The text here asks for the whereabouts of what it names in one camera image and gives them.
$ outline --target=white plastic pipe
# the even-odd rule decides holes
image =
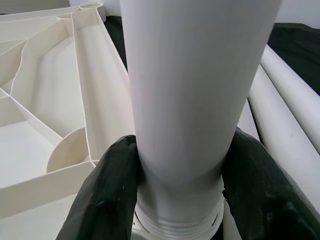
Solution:
[[[261,65],[320,154],[320,96],[268,45]]]
[[[269,153],[320,213],[320,156],[261,66],[249,101]]]
[[[146,177],[136,212],[149,232],[184,240],[215,234],[212,224],[223,207],[222,161],[279,5],[279,0],[121,2]]]

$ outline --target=black fabric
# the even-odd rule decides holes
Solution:
[[[320,95],[320,30],[300,23],[276,23],[268,45]]]
[[[107,16],[104,22],[104,26],[107,29],[113,44],[120,55],[120,58],[127,68],[127,58],[125,49],[124,31],[122,28],[122,19],[120,16]]]

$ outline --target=white plastic tray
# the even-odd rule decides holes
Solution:
[[[84,179],[134,134],[100,3],[0,16],[0,239],[55,239]]]

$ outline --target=white pvc pipe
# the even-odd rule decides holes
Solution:
[[[245,133],[260,141],[248,100],[246,100],[244,103],[237,126]]]
[[[279,0],[121,2],[146,176],[137,216],[149,232],[185,240],[215,233],[211,226],[223,205],[222,160],[279,5]]]
[[[261,66],[249,101],[268,152],[320,213],[320,156]]]
[[[320,154],[320,96],[268,45],[261,65]]]

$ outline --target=white wall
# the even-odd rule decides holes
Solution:
[[[282,0],[277,23],[301,23],[320,29],[320,0]]]
[[[68,0],[0,0],[0,14],[70,7]]]

